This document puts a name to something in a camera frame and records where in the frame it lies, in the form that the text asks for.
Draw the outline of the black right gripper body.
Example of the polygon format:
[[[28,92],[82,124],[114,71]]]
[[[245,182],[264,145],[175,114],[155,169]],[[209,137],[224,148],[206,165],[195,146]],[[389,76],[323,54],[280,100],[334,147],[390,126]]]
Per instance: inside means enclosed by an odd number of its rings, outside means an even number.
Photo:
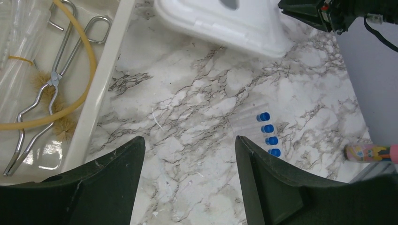
[[[398,23],[396,0],[281,0],[277,6],[283,14],[315,29],[338,34],[348,31],[358,17]]]

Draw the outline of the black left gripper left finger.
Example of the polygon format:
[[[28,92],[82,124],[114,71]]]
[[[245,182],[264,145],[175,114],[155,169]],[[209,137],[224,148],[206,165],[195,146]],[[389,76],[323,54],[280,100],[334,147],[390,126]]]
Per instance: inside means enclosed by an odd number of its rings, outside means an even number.
[[[145,156],[137,136],[42,182],[0,188],[3,225],[128,225]]]

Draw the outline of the brown test tube brush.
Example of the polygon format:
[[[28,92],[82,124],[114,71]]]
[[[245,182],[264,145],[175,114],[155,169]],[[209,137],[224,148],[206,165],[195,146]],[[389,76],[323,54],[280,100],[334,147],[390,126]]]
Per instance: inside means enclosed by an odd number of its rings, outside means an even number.
[[[46,84],[46,82],[50,79],[50,74],[48,72],[42,72],[39,70],[37,63],[33,62],[34,67],[36,68],[36,72],[33,73],[31,78],[31,84],[36,93],[40,90],[42,86]],[[51,103],[51,100],[55,94],[55,88],[53,86],[46,87],[42,92],[41,98],[41,106],[44,111],[48,110],[48,105]],[[64,109],[66,106],[65,99],[63,94],[59,91],[58,95],[52,105],[53,113],[57,113]],[[74,132],[77,127],[77,119],[74,114],[66,115],[54,122],[52,131],[54,135],[57,137],[58,141],[70,143]]]

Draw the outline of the glass rods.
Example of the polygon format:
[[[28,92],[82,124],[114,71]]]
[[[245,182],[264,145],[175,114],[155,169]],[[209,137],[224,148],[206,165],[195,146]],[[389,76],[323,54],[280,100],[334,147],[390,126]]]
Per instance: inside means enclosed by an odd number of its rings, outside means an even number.
[[[43,0],[11,1],[11,27],[6,64],[0,76],[0,121],[9,123],[17,113],[41,37],[51,16]]]

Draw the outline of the white bin lid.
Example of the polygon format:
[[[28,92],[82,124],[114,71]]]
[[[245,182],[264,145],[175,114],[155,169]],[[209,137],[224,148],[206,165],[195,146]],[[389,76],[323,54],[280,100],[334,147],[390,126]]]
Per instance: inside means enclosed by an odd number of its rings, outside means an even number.
[[[275,0],[156,0],[153,7],[173,30],[256,56],[280,58],[293,46]]]

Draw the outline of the clear plastic tube rack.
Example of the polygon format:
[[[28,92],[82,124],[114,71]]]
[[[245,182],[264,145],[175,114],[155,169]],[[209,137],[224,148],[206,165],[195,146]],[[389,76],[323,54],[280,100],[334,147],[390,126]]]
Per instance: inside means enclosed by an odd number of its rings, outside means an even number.
[[[256,116],[262,112],[270,114],[270,120],[258,122]],[[245,136],[260,146],[266,152],[272,148],[279,148],[281,155],[283,151],[282,140],[279,135],[281,124],[280,115],[274,104],[264,101],[252,101],[241,105],[241,108],[228,118],[233,134],[235,136]],[[273,133],[262,133],[260,128],[266,124],[272,124],[275,128]],[[277,145],[266,145],[265,138],[276,136],[279,140]]]

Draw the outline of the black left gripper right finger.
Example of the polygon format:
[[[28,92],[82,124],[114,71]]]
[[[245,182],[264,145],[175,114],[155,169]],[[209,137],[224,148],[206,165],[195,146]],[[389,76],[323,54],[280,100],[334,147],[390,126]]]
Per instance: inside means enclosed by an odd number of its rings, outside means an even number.
[[[395,225],[398,176],[343,183],[306,172],[244,136],[235,153],[250,225]]]

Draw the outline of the blue-capped test tube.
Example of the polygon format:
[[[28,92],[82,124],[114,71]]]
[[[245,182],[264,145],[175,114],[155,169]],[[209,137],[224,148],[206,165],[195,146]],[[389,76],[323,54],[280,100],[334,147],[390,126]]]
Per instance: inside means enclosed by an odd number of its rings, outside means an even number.
[[[258,122],[265,122],[270,120],[270,114],[268,112],[260,113],[256,116]]]
[[[266,124],[260,128],[262,133],[273,133],[275,128],[272,124]]]
[[[279,148],[272,148],[268,150],[268,153],[275,156],[275,157],[280,157],[281,156],[281,150]]]
[[[279,142],[279,140],[276,136],[270,136],[270,137],[265,138],[266,145],[277,145],[278,142]]]

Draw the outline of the metal crucible tongs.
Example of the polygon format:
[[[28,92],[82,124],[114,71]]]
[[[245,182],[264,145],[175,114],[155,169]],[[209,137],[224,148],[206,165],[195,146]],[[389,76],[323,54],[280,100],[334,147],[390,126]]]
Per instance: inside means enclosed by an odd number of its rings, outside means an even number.
[[[23,116],[25,114],[27,114],[28,112],[30,112],[31,110],[33,110],[34,108],[36,108],[40,104],[43,90],[46,87],[50,87],[50,86],[53,86],[55,88],[55,94],[51,100],[51,103],[48,105],[48,113],[50,115],[54,114],[52,111],[52,105],[58,95],[58,92],[59,92],[60,80],[62,79],[63,75],[65,75],[65,73],[68,70],[69,66],[71,65],[75,55],[77,54],[80,45],[83,42],[81,38],[77,41],[70,56],[68,57],[67,61],[65,62],[64,67],[62,68],[62,70],[60,72],[58,72],[57,68],[61,61],[62,54],[65,50],[65,47],[67,45],[67,42],[68,42],[71,32],[72,32],[72,22],[69,23],[69,26],[68,26],[68,28],[65,32],[64,38],[62,40],[61,46],[60,46],[58,53],[56,55],[56,58],[54,60],[54,63],[52,66],[52,71],[49,73],[50,79],[46,82],[46,84],[44,86],[42,86],[40,88],[40,90],[38,91],[37,96],[35,98],[35,101],[30,106],[28,106],[27,108],[25,108],[19,112],[19,114],[16,117],[16,122],[22,122]],[[32,150],[32,148],[33,148],[34,144],[37,142],[37,140],[53,127],[54,122],[55,121],[46,123],[45,127],[32,137],[32,139],[28,143],[25,150],[22,150],[23,142],[25,139],[25,130],[24,129],[19,130],[19,138],[18,138],[18,142],[17,142],[16,148],[15,148],[15,152],[3,173],[4,176],[9,177],[9,176],[12,176],[16,172],[18,167],[21,165],[21,163],[25,160],[25,158],[28,156],[28,154]]]

